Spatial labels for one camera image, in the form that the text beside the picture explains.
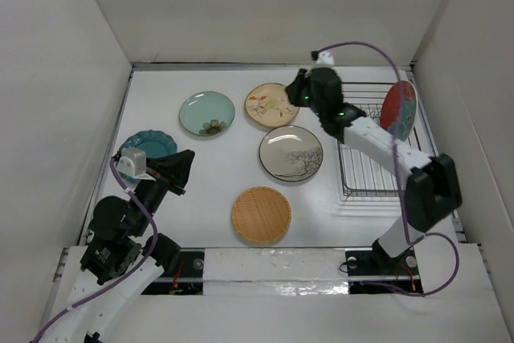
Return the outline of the dark teal scalloped plate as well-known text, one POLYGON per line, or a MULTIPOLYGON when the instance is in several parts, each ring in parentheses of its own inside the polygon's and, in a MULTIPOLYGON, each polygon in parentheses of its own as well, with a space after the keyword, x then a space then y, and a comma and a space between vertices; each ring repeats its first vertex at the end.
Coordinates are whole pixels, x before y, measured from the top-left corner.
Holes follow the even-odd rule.
MULTIPOLYGON (((120 146, 119 151, 135 148, 143 151, 148 161, 150 158, 157 159, 168 157, 177 152, 175 140, 167 133, 159 130, 143 130, 128 137, 120 146)), ((122 156, 116 165, 116 171, 126 179, 135 177, 136 179, 150 179, 151 172, 143 171, 138 166, 128 166, 129 157, 122 156)))

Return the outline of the beige bird plate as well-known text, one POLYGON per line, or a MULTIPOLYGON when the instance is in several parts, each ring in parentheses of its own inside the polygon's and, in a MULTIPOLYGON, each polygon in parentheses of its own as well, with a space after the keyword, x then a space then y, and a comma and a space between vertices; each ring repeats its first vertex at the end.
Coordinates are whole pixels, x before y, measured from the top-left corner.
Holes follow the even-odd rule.
POLYGON ((261 84, 254 88, 244 102, 247 115, 268 128, 284 126, 291 122, 300 109, 289 103, 285 88, 278 83, 261 84))

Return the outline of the light green flower plate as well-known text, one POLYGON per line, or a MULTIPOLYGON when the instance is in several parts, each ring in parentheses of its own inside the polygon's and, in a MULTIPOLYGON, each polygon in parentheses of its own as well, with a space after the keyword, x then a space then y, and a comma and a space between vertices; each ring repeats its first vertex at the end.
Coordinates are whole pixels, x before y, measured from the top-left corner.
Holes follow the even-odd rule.
POLYGON ((178 117, 182 127, 200 137, 216 136, 232 124, 235 106, 220 92, 200 92, 184 101, 178 117))

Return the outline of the cream tree plate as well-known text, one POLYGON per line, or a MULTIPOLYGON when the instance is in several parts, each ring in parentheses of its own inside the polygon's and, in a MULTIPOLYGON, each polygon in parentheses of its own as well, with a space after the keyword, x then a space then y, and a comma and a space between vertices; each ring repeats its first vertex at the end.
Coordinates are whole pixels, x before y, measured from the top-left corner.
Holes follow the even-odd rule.
POLYGON ((259 145, 259 160, 272 177, 283 182, 302 182, 320 169, 324 152, 312 132, 289 125, 264 136, 259 145))

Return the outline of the red teal flower plate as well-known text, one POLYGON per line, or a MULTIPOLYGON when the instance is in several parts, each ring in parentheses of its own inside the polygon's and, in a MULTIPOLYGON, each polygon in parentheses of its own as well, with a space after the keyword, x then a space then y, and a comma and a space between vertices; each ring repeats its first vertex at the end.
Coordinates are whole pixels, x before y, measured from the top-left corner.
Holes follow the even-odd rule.
POLYGON ((402 80, 393 84, 381 107, 379 125, 401 141, 413 131, 418 112, 418 96, 414 85, 402 80))

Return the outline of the woven bamboo plate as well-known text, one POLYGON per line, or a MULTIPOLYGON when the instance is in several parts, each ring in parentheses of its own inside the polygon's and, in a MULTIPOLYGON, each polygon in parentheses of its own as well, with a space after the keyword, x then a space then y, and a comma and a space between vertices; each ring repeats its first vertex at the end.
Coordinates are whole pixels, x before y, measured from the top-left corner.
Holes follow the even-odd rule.
POLYGON ((292 208, 278 191, 256 186, 242 192, 232 207, 231 221, 246 241, 270 244, 280 241, 292 221, 292 208))

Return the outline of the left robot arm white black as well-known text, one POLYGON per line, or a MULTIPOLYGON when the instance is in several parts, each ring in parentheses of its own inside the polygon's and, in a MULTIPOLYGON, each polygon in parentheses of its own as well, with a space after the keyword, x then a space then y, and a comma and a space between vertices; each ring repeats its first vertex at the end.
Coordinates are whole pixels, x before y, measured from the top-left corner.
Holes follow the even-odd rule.
POLYGON ((35 342, 106 342, 133 301, 158 277, 179 268, 180 246, 157 230, 153 216, 168 193, 185 193, 195 153, 183 150, 148 158, 122 149, 109 162, 127 199, 107 196, 96 204, 93 238, 67 306, 34 337, 35 342))

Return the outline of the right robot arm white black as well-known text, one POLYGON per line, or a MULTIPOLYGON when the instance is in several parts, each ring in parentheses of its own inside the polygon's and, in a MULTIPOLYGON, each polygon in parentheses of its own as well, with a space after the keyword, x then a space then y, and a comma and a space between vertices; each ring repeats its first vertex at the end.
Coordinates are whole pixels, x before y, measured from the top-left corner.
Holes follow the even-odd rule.
POLYGON ((405 251, 462 205, 454 160, 445 153, 435 157, 412 149, 346 102, 341 78, 333 68, 301 68, 286 93, 291 104, 310 108, 329 136, 395 176, 401 215, 373 242, 371 264, 378 272, 391 272, 405 251))

